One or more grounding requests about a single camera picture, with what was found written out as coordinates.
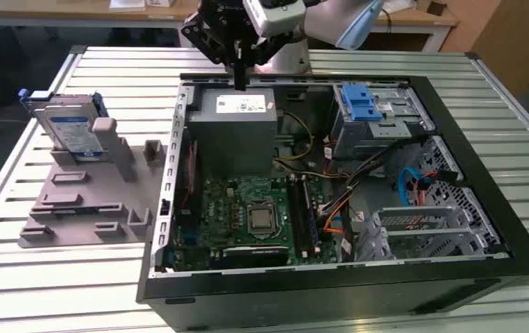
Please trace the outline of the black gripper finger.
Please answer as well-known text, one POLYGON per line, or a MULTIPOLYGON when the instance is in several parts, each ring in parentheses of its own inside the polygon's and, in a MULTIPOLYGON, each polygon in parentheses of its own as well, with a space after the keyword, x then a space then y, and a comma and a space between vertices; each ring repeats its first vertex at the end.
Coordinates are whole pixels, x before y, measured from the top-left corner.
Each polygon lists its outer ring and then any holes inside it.
POLYGON ((240 59, 237 57, 236 41, 217 41, 198 12, 194 12, 186 18, 180 32, 209 61, 225 66, 233 77, 233 88, 240 90, 240 59))
POLYGON ((264 65, 288 42, 288 34, 283 33, 264 38, 256 37, 240 41, 240 90, 245 90, 249 72, 255 65, 264 65))

